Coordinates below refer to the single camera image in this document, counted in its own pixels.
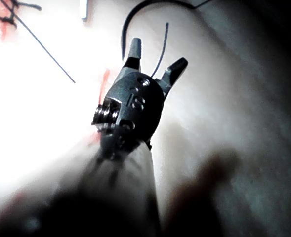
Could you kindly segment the right arm needle driver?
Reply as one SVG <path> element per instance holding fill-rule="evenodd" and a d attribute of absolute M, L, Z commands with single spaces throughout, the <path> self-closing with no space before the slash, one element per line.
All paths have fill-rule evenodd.
<path fill-rule="evenodd" d="M 154 79 L 140 72 L 129 73 L 110 87 L 91 124 L 120 126 L 151 148 L 163 105 L 163 90 Z"/>

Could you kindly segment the right arm needle driver jaw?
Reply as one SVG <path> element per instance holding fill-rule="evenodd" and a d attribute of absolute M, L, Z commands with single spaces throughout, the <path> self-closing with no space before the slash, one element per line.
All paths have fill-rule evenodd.
<path fill-rule="evenodd" d="M 130 50 L 128 53 L 128 57 L 126 62 L 123 65 L 123 68 L 133 69 L 137 72 L 141 71 L 141 50 L 142 50 L 142 42 L 140 38 L 133 38 Z"/>
<path fill-rule="evenodd" d="M 157 79 L 156 82 L 161 87 L 163 94 L 168 94 L 171 88 L 174 86 L 176 81 L 185 71 L 188 66 L 188 61 L 182 57 L 171 64 L 165 70 L 161 79 Z"/>

